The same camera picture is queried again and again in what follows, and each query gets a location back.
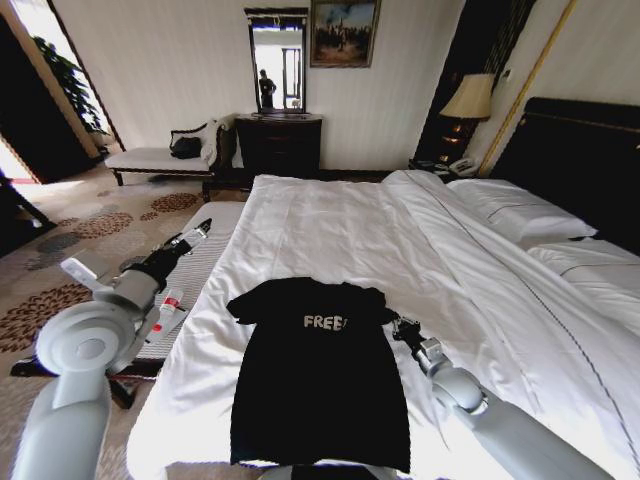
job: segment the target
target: chaise lounge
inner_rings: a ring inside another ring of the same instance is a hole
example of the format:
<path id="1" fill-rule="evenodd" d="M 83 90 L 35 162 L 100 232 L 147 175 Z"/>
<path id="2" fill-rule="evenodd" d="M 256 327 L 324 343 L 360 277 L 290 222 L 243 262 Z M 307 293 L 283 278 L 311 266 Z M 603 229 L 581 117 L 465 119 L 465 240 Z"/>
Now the chaise lounge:
<path id="1" fill-rule="evenodd" d="M 202 156 L 177 159 L 169 148 L 141 147 L 113 155 L 105 160 L 119 186 L 124 185 L 122 173 L 154 173 L 163 175 L 203 177 L 202 195 L 210 200 L 208 181 L 220 170 L 229 168 L 236 153 L 235 115 L 227 115 L 215 123 L 215 149 L 210 159 Z M 172 133 L 189 134 L 192 131 L 174 130 Z"/>

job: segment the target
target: mirror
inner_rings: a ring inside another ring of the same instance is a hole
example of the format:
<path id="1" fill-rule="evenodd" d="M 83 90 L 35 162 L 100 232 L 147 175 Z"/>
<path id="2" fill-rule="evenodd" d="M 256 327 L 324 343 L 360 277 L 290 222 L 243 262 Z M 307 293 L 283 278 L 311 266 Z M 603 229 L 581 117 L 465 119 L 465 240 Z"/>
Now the mirror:
<path id="1" fill-rule="evenodd" d="M 260 113 L 304 113 L 306 8 L 247 8 Z"/>

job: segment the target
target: picture frame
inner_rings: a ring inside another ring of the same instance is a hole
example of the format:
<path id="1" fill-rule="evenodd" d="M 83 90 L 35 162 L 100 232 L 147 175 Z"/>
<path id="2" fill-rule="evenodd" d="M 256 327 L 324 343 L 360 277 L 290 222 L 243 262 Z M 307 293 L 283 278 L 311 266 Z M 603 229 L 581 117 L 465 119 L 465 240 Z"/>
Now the picture frame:
<path id="1" fill-rule="evenodd" d="M 381 0 L 312 0 L 311 68 L 369 68 Z"/>

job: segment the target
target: black t-shirt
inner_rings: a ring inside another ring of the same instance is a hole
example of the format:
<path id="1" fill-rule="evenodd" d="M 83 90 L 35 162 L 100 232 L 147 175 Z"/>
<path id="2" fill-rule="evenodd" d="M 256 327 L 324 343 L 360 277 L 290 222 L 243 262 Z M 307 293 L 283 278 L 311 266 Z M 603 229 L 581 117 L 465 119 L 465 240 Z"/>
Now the black t-shirt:
<path id="1" fill-rule="evenodd" d="M 384 294 L 311 278 L 269 280 L 227 305 L 256 324 L 231 414 L 231 463 L 340 459 L 409 471 Z"/>

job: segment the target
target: headboard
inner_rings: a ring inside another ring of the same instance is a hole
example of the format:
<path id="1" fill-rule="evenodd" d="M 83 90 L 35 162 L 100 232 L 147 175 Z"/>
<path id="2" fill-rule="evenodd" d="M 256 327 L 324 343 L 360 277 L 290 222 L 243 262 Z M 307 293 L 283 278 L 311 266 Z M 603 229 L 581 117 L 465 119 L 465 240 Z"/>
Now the headboard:
<path id="1" fill-rule="evenodd" d="M 640 107 L 531 98 L 490 175 L 640 254 Z"/>

